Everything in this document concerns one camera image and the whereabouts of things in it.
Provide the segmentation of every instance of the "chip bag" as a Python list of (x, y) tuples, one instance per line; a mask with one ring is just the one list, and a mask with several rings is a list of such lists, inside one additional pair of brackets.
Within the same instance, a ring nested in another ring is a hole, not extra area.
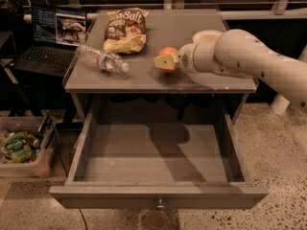
[(130, 8), (110, 11), (105, 30), (104, 49), (112, 53), (133, 54), (142, 51), (146, 44), (145, 18), (148, 12)]

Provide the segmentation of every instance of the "table top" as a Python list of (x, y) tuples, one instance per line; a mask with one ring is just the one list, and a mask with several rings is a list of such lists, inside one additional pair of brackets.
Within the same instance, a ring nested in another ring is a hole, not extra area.
[[(192, 42), (199, 31), (226, 31), (216, 10), (148, 10), (147, 42), (137, 54), (123, 56), (130, 69), (125, 76), (114, 76), (77, 60), (65, 81), (70, 93), (254, 93), (253, 79), (222, 77), (210, 73), (185, 74), (181, 70), (165, 74), (154, 67), (154, 58), (167, 46), (181, 48)], [(99, 11), (86, 44), (102, 49), (107, 11)]]

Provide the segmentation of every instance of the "laptop keyboard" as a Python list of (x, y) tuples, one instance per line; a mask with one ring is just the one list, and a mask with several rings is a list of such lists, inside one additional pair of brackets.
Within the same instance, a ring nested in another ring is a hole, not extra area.
[(46, 61), (66, 67), (69, 67), (74, 56), (74, 51), (48, 47), (31, 47), (21, 55), (22, 58)]

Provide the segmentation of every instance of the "bottle cap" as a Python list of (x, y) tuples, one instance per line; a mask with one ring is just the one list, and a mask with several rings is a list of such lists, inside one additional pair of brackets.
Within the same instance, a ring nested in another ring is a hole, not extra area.
[(122, 71), (123, 71), (124, 73), (127, 73), (128, 70), (129, 70), (129, 64), (126, 63), (126, 62), (124, 62), (124, 63), (122, 64)]

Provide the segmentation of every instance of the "cable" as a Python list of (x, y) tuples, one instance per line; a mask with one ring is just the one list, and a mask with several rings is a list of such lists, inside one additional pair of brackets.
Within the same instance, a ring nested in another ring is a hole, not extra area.
[(81, 209), (79, 209), (79, 211), (80, 211), (81, 216), (83, 217), (83, 222), (84, 222), (85, 229), (88, 230), (87, 223), (86, 223), (85, 217), (83, 215), (83, 211)]
[[(47, 109), (45, 108), (45, 106), (44, 106), (44, 104), (42, 103), (40, 97), (37, 95), (37, 93), (34, 91), (34, 89), (33, 89), (32, 87), (28, 87), (28, 86), (25, 86), (25, 87), (28, 88), (28, 89), (30, 89), (30, 90), (35, 94), (35, 96), (36, 96), (36, 98), (37, 98), (39, 104), (40, 104), (41, 107), (42, 107), (42, 110), (45, 112), (46, 116), (47, 116), (48, 118), (50, 118), (50, 115), (49, 115), (49, 113), (47, 112)], [(52, 124), (53, 129), (56, 130), (56, 126), (54, 125), (54, 123), (52, 122), (51, 124)], [(58, 151), (59, 151), (59, 161), (60, 161), (61, 165), (63, 166), (63, 169), (64, 169), (64, 171), (65, 171), (65, 176), (66, 176), (66, 178), (67, 178), (67, 177), (68, 177), (68, 171), (66, 170), (65, 164), (64, 164), (64, 162), (63, 162), (63, 160), (62, 160), (62, 156), (61, 156), (61, 153), (60, 153), (59, 139), (58, 139), (58, 137), (57, 137), (57, 133), (55, 132), (54, 134), (55, 134), (55, 139), (56, 139), (56, 143), (57, 143)], [(82, 211), (82, 209), (79, 209), (79, 211), (80, 211), (80, 214), (81, 214), (81, 216), (82, 216), (82, 218), (83, 218), (83, 222), (84, 222), (85, 229), (88, 230), (87, 223), (86, 223), (86, 219), (85, 219), (85, 217), (84, 217), (83, 211)]]
[(14, 36), (13, 36), (13, 32), (11, 32), (10, 30), (8, 30), (8, 32), (9, 32), (10, 35), (12, 36), (12, 46), (13, 46), (14, 52), (17, 54), (17, 47), (16, 47), (15, 38), (14, 38)]

